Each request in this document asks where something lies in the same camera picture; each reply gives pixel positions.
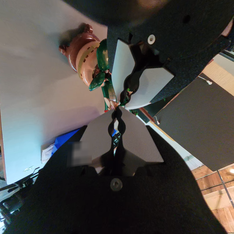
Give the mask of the white desk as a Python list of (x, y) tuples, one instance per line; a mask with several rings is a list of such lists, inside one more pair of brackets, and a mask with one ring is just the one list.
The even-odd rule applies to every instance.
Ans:
[(100, 25), (61, 0), (0, 1), (0, 114), (7, 184), (41, 163), (41, 151), (60, 134), (104, 113), (102, 90), (92, 92), (59, 52), (90, 24)]

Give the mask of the white paper bag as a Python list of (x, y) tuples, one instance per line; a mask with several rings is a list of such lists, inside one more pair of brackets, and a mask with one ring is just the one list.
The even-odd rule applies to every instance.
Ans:
[(42, 150), (42, 154), (41, 154), (41, 163), (47, 163), (48, 160), (51, 158), (52, 154), (53, 154), (53, 149), (54, 149), (54, 143), (52, 143), (51, 145), (49, 145), (46, 149)]

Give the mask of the dark toy set box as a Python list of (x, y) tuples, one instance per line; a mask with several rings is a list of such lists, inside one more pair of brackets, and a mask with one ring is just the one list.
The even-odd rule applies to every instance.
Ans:
[[(167, 105), (176, 95), (171, 95), (167, 98), (164, 98), (155, 103), (144, 106), (144, 110), (156, 120), (154, 117), (165, 105)], [(140, 109), (134, 109), (134, 111), (138, 112), (138, 116), (147, 124), (150, 120), (140, 111)]]

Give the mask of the blue box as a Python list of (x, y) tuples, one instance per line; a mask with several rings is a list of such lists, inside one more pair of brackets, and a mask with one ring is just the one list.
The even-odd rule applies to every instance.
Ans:
[(69, 131), (67, 133), (57, 136), (54, 142), (51, 156), (66, 142), (68, 141), (80, 128)]

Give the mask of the thin metal pole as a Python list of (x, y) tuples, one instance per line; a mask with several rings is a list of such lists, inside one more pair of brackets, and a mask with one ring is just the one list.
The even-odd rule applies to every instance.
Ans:
[(227, 193), (227, 196), (228, 196), (228, 198), (230, 200), (230, 203), (231, 203), (232, 207), (234, 208), (234, 202), (233, 202), (232, 197), (231, 197), (231, 195), (230, 195), (230, 193), (229, 193), (229, 191), (228, 191), (228, 189), (227, 189), (227, 187), (226, 187), (226, 185), (225, 185), (225, 183), (223, 181), (223, 178), (221, 177), (220, 172), (218, 170), (216, 172), (217, 172), (217, 174), (218, 174), (218, 176), (219, 176), (219, 178), (221, 180), (221, 183), (222, 183), (222, 185), (223, 185), (223, 187), (224, 187), (224, 189), (225, 189), (225, 191)]

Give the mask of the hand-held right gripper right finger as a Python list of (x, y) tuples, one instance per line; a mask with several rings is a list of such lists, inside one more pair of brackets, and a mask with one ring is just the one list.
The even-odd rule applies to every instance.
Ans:
[(147, 165), (163, 163), (164, 160), (146, 125), (123, 107), (121, 117), (121, 139), (114, 157), (114, 175), (133, 176), (137, 169)]

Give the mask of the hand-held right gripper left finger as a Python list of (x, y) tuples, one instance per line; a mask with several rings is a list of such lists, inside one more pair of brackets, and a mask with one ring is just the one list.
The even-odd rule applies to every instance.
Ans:
[(100, 115), (91, 121), (80, 140), (81, 162), (92, 167), (103, 167), (101, 156), (111, 149), (112, 138), (108, 127), (112, 122), (113, 110)]

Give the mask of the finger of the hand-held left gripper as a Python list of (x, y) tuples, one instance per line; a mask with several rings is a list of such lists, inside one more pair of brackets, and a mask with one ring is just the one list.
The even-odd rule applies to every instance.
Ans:
[(132, 110), (149, 105), (172, 78), (174, 75), (164, 68), (145, 69), (139, 79), (138, 90), (131, 95), (125, 108)]
[(124, 81), (133, 72), (134, 67), (135, 61), (129, 45), (118, 40), (112, 70), (112, 83), (117, 102), (120, 102), (120, 94), (124, 90)]

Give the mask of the dark metal frame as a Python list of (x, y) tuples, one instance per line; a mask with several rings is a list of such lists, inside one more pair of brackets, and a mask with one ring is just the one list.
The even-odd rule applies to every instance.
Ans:
[(37, 167), (33, 173), (9, 185), (0, 178), (0, 229), (8, 227), (19, 214), (39, 172)]

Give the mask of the toy brick potted plant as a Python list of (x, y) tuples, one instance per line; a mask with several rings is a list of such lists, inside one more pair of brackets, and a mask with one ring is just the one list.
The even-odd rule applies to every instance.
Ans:
[(127, 96), (121, 103), (118, 101), (112, 82), (109, 67), (107, 39), (100, 41), (93, 33), (92, 26), (85, 24), (82, 32), (78, 33), (69, 45), (60, 45), (59, 51), (66, 56), (70, 67), (78, 74), (79, 78), (89, 88), (89, 91), (102, 89), (105, 110), (115, 106), (125, 106), (129, 99)]

